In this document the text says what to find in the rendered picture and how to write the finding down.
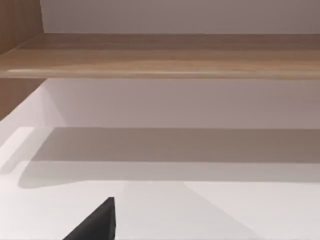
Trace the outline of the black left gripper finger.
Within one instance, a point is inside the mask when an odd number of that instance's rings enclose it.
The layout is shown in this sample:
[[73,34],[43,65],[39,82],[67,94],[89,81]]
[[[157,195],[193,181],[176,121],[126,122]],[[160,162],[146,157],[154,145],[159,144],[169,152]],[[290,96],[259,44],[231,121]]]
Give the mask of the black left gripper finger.
[[115,240],[115,198],[108,197],[62,240]]

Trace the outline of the wooden open shelf unit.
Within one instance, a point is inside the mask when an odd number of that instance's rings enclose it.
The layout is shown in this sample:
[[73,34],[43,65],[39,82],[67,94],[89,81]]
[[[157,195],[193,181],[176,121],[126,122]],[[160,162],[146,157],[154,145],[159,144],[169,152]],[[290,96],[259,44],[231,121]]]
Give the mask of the wooden open shelf unit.
[[0,79],[320,79],[318,34],[44,33],[40,3],[0,0]]

